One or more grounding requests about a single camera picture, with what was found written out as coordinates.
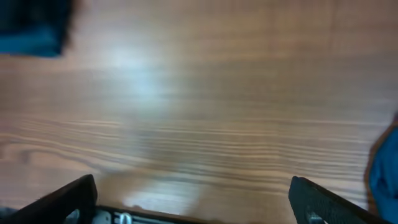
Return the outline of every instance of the blue cloth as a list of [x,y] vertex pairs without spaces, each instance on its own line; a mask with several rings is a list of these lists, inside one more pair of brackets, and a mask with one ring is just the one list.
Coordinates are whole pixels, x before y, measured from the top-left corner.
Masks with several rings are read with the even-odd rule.
[[380,216],[398,223],[398,127],[380,145],[369,173],[369,184]]
[[[0,0],[0,7],[8,6],[9,1],[14,0]],[[9,24],[3,21],[2,27],[12,29],[0,32],[0,54],[39,57],[60,55],[71,13],[71,0],[31,0],[29,4],[22,1],[17,6],[21,10],[14,9],[15,14],[25,11],[28,15],[21,20],[8,16],[12,18]]]

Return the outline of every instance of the wood grain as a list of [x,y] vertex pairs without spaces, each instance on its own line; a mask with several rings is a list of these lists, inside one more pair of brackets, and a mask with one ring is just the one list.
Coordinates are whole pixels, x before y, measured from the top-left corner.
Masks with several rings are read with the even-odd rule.
[[374,210],[395,0],[83,1],[55,60],[0,58],[0,205],[92,173],[99,203],[295,223],[299,175]]

